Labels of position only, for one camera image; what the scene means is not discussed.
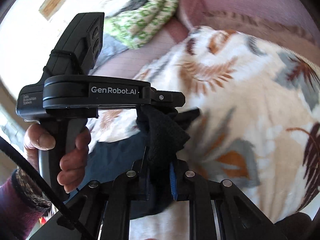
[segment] purple sleeve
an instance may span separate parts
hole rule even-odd
[[[26,239],[46,209],[26,197],[15,173],[0,187],[0,219],[6,225],[1,230],[10,231],[18,239]]]

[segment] leaf pattern blanket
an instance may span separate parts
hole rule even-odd
[[[207,179],[232,180],[272,222],[301,210],[318,194],[317,65],[268,41],[201,26],[144,66],[136,79],[157,90],[183,92],[180,112],[201,110],[178,158]],[[90,146],[139,132],[135,119],[135,110],[100,112],[88,123]],[[187,208],[174,203],[162,214],[132,221],[130,238],[184,239],[188,219],[181,216],[188,216]],[[159,227],[163,219],[172,226]]]

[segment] green and white blanket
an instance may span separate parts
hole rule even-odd
[[[126,11],[104,21],[104,32],[131,49],[147,43],[170,19],[178,0],[149,0],[133,11]]]

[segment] finger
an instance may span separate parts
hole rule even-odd
[[[65,185],[64,186],[64,190],[66,193],[70,193],[71,191],[75,190],[76,187],[78,187],[80,185],[80,183],[82,182],[83,178],[81,179],[77,179],[75,180],[74,182],[68,184],[68,185]]]
[[[70,171],[60,171],[60,173],[57,176],[57,180],[60,185],[68,185],[78,179],[84,178],[84,168],[79,168],[75,170]]]
[[[91,141],[91,134],[88,128],[85,127],[84,131],[76,137],[76,148],[80,150],[83,148],[86,148],[90,143],[90,141]]]
[[[24,151],[27,160],[38,171],[38,149],[47,150],[55,146],[54,138],[39,125],[34,123],[29,126],[24,136]]]
[[[88,146],[82,150],[77,148],[72,150],[61,158],[60,168],[63,171],[69,171],[85,167],[87,165],[88,152]]]

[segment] metal screw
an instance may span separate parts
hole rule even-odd
[[[186,176],[192,178],[195,175],[193,171],[186,171]]]
[[[97,181],[97,180],[92,180],[92,181],[89,182],[89,187],[90,187],[90,188],[95,188],[95,187],[97,187],[99,184],[100,184],[99,181]]]
[[[136,176],[136,172],[135,171],[127,171],[127,176],[128,177],[134,177],[134,176]]]
[[[225,186],[225,187],[231,187],[232,186],[232,182],[231,180],[228,180],[228,179],[225,179],[222,184]]]

